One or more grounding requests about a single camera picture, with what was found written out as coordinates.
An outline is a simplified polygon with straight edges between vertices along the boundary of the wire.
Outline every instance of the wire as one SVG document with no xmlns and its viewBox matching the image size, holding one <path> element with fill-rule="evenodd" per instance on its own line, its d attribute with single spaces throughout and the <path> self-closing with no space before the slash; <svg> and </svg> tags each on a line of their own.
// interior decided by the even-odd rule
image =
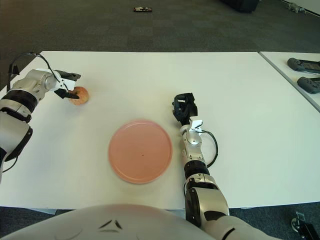
<svg viewBox="0 0 320 240">
<path fill-rule="evenodd" d="M 216 140 L 215 136 L 209 131 L 202 130 L 202 131 L 196 131 L 196 132 L 200 133 L 200 134 L 209 134 L 212 137 L 213 141 L 214 141 L 215 149 L 216 149 L 215 156 L 213 157 L 212 161 L 209 162 L 209 164 L 206 165 L 207 168 L 210 168 L 212 166 L 212 164 L 215 163 L 215 161 L 216 161 L 216 159 L 218 157 L 218 143 L 217 143 L 217 140 Z"/>
<path fill-rule="evenodd" d="M 12 164 L 11 167 L 9 167 L 9 168 L 7 168 L 6 170 L 2 171 L 3 174 L 14 167 L 14 165 L 15 165 L 15 164 L 17 163 L 17 161 L 18 161 L 18 157 L 19 157 L 19 156 L 16 156 L 15 161 L 14 161 L 14 163 Z"/>
<path fill-rule="evenodd" d="M 53 77 L 57 80 L 58 83 L 60 83 L 60 81 L 58 80 L 57 76 L 55 75 L 54 71 L 51 69 L 50 65 L 49 65 L 49 62 L 45 59 L 44 56 L 42 56 L 40 53 L 36 53 L 36 52 L 23 52 L 21 54 L 19 54 L 18 56 L 16 56 L 14 58 L 14 60 L 12 61 L 12 63 L 9 65 L 9 72 L 8 72 L 8 82 L 7 82 L 7 85 L 6 85 L 6 92 L 8 92 L 11 88 L 10 86 L 10 81 L 11 81 L 11 77 L 13 75 L 13 66 L 14 66 L 14 63 L 15 61 L 22 57 L 22 56 L 35 56 L 35 57 L 38 57 L 38 58 L 41 58 L 43 61 L 45 61 L 48 69 L 52 72 L 53 74 Z M 63 83 L 63 85 L 65 86 L 65 88 L 69 91 L 67 85 L 65 83 Z"/>
<path fill-rule="evenodd" d="M 183 195 L 184 195 L 184 197 L 186 197 L 186 192 L 185 192 L 185 187 L 186 187 L 186 182 L 184 182 L 184 184 L 183 184 Z"/>
</svg>

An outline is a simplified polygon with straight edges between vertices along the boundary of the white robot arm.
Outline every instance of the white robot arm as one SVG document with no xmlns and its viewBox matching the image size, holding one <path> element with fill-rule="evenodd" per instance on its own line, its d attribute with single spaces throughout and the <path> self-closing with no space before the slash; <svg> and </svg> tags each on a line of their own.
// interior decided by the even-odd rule
<svg viewBox="0 0 320 240">
<path fill-rule="evenodd" d="M 41 56 L 38 53 L 28 54 Z M 61 98 L 77 99 L 77 95 L 67 91 L 74 89 L 80 77 L 76 73 L 41 68 L 31 70 L 25 78 L 15 82 L 12 88 L 9 79 L 7 93 L 0 99 L 0 182 L 3 163 L 17 158 L 31 138 L 33 130 L 28 123 L 45 93 L 54 91 Z"/>
<path fill-rule="evenodd" d="M 173 115 L 182 124 L 180 132 L 185 174 L 185 219 L 216 240 L 276 239 L 237 217 L 229 216 L 227 201 L 210 176 L 201 152 L 200 135 L 207 132 L 201 129 L 203 121 L 197 118 L 198 109 L 194 100 L 192 93 L 185 93 L 177 95 L 172 103 Z M 217 156 L 218 145 L 216 139 L 213 139 Z"/>
</svg>

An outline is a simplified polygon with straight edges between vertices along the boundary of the round plate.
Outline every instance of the round plate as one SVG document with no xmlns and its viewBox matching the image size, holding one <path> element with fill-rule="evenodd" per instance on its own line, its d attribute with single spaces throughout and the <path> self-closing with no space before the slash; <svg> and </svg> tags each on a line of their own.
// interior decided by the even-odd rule
<svg viewBox="0 0 320 240">
<path fill-rule="evenodd" d="M 172 144 L 157 123 L 135 120 L 123 125 L 109 144 L 109 161 L 115 173 L 135 184 L 149 183 L 168 168 Z"/>
</svg>

